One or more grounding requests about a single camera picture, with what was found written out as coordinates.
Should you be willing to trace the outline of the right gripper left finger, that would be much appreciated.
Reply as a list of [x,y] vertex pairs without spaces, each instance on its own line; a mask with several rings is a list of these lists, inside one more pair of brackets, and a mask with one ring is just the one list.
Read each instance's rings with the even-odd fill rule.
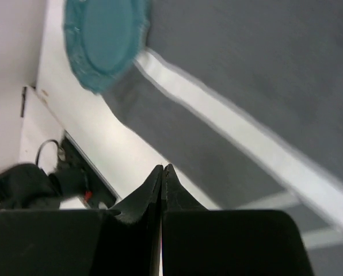
[[158,246],[163,166],[103,216],[96,248],[97,275],[152,275]]

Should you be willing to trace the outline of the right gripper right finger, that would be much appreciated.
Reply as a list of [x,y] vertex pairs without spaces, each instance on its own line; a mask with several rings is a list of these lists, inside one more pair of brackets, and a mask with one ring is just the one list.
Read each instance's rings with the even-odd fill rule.
[[208,210],[172,165],[161,182],[164,275],[313,275],[299,229],[280,210]]

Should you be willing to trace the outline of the grey cloth placemat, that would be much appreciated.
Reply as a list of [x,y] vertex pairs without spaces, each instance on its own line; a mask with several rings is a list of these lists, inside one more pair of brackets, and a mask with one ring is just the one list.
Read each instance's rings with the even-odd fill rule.
[[277,208],[343,275],[343,1],[154,1],[104,95],[218,207]]

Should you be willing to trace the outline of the teal scalloped plate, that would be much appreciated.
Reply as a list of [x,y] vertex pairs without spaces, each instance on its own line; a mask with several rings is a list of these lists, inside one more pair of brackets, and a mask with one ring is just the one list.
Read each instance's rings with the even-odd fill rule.
[[66,55],[79,84],[94,94],[112,87],[146,46],[150,1],[66,1]]

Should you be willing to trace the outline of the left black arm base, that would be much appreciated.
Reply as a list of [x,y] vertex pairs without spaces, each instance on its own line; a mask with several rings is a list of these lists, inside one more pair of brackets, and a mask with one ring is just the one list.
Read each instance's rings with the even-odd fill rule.
[[59,209],[60,204],[77,197],[89,209],[108,209],[117,200],[78,148],[68,139],[52,140],[57,147],[57,165],[47,174],[35,162],[16,164],[0,172],[0,210]]

